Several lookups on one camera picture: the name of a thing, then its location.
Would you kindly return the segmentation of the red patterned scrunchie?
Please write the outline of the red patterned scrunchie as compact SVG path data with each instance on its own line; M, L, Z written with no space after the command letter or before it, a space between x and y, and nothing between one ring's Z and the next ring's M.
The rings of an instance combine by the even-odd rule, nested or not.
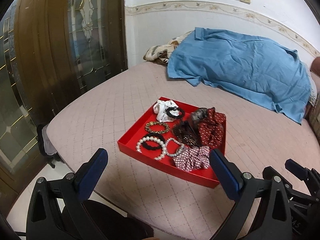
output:
M216 111L215 107L207 109L207 116L197 125L202 146L218 148L223 142L223 123L226 116Z

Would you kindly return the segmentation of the blue cloth sheet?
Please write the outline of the blue cloth sheet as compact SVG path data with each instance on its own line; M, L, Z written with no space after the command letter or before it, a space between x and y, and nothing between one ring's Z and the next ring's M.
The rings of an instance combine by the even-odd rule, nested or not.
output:
M170 56L167 74L220 87L301 124L311 82L298 52L276 41L196 27Z

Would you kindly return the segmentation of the brown beaded hair clip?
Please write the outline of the brown beaded hair clip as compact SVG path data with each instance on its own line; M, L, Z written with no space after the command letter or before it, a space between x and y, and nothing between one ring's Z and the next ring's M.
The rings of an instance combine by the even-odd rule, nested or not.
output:
M193 130L188 121L180 121L172 128L173 135L185 145L190 147L201 146L197 133Z

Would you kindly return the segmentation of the striped brown pillow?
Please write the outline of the striped brown pillow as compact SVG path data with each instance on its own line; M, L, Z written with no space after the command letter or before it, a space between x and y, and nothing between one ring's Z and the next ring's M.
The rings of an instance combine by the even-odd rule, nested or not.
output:
M313 60L310 68L306 66L306 70L311 84L311 93L304 118L319 140L319 57Z

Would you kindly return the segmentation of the pink quilted mattress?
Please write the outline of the pink quilted mattress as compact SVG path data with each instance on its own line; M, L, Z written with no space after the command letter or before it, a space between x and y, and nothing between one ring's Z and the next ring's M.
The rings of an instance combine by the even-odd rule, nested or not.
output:
M108 165L95 191L154 228L186 239L209 239L233 206L221 186L208 188L171 176L120 152L118 139L160 97L226 115L226 157L243 172L261 177L272 166L293 187L305 184L285 169L293 159L319 169L318 140L307 121L257 106L219 88L169 80L165 67L145 62L107 80L64 108L48 137L66 164L77 170L98 148Z

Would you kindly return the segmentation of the red shallow tray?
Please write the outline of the red shallow tray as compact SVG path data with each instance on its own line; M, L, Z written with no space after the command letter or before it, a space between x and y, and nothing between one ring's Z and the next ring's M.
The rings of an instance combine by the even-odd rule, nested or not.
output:
M179 107L185 111L185 116L183 120L186 120L190 113L199 109L197 106L193 106L184 102L174 100ZM155 160L154 158L159 156L161 150L146 150L142 147L141 153L136 151L137 142L147 134L145 130L145 125L150 121L156 121L156 114L153 112L153 105L129 128L127 132L118 140L118 146L121 152L124 154L146 164L150 167L158 169L164 173L181 178L183 180L199 184L202 186L210 187L214 189L219 185L219 180L216 177L213 169L210 167L208 169L200 169L191 172L185 172L179 170L172 160L171 157L165 157L162 160ZM221 153L225 154L226 148L226 120L222 123L224 132L222 136L221 145L218 149Z

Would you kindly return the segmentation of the beige floral patterned blanket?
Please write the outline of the beige floral patterned blanket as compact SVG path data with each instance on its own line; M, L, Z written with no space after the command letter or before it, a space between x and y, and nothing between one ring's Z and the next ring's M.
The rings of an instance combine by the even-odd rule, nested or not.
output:
M174 50L191 33L192 31L189 31L181 36L175 37L164 45L151 46L143 56L143 60L167 66Z

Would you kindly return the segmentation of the grey black fluffy scrunchie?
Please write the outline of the grey black fluffy scrunchie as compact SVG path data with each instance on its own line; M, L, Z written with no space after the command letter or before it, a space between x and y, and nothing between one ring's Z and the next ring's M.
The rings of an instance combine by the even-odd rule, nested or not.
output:
M189 125L192 128L196 128L198 123L207 117L207 111L207 108L202 107L190 113L190 115L188 116Z

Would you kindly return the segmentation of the red white plaid scrunchie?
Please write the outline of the red white plaid scrunchie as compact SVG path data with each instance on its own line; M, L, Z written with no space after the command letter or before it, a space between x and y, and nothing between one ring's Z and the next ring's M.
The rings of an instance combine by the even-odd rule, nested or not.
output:
M175 166L185 172L208 169L210 167L209 147L185 147L178 156L172 159Z

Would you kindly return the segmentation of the white dotted scrunchie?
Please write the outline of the white dotted scrunchie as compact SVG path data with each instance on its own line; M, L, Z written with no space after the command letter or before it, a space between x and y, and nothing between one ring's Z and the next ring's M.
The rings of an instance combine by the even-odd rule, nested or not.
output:
M156 119L159 122L174 122L175 119L167 115L166 109L169 107L178 107L172 100L157 100L153 105L153 112L156 114Z

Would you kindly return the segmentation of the dark wooden glass door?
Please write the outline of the dark wooden glass door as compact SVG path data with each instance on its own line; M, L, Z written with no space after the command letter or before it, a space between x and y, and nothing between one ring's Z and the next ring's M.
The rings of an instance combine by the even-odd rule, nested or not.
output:
M1 214L46 164L37 129L127 69L124 0L1 0Z

